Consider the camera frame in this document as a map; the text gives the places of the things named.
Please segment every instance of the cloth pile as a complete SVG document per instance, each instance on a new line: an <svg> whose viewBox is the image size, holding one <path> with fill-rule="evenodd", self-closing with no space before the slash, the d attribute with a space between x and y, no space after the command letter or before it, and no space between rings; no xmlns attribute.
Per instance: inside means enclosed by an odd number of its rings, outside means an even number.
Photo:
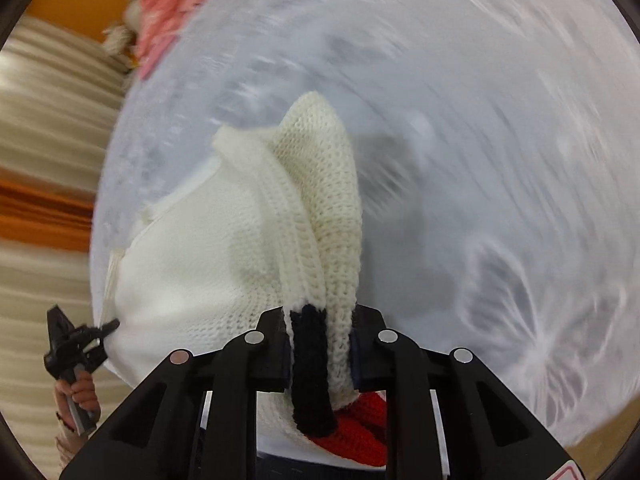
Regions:
<svg viewBox="0 0 640 480"><path fill-rule="evenodd" d="M149 207L130 246L112 254L102 315L118 317L120 328L106 342L110 359L135 386L175 348L220 349L283 306L292 385L286 396L258 396L258 434L307 446L309 437L383 465L384 446L367 428L385 420L383 401L352 405L362 210L342 123L312 92L280 126L223 126L213 146L216 161Z"/></svg>
<svg viewBox="0 0 640 480"><path fill-rule="evenodd" d="M147 78L178 38L182 26L204 0L140 0L142 30L136 44L140 78Z"/></svg>

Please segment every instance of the white knitted fabric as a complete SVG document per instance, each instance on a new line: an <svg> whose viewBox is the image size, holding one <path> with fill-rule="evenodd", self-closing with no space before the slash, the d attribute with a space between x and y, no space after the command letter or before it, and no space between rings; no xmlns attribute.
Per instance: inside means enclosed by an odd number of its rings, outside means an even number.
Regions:
<svg viewBox="0 0 640 480"><path fill-rule="evenodd" d="M348 334L362 220L344 127L317 93L302 96L279 127L214 137L209 162L141 215L129 248L112 254L102 311L118 317L106 342L115 368L137 385L176 348L222 348L260 314L307 303L327 310L334 409L355 393ZM258 433L295 429L289 397L258 396Z"/></svg>

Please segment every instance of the red knitted fabric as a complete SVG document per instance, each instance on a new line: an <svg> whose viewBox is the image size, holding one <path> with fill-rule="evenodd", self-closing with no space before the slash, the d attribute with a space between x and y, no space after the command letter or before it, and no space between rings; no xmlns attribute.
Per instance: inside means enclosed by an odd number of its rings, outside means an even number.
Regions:
<svg viewBox="0 0 640 480"><path fill-rule="evenodd" d="M386 402L376 393L362 394L353 404L335 413L338 428L330 436L311 438L318 446L361 464L386 464Z"/></svg>

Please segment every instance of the warning label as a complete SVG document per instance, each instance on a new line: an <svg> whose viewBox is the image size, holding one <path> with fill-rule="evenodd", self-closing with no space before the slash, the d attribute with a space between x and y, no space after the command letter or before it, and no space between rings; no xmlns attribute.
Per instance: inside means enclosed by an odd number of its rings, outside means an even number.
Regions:
<svg viewBox="0 0 640 480"><path fill-rule="evenodd" d="M584 480L582 473L573 460L565 463L558 471L553 473L547 480Z"/></svg>

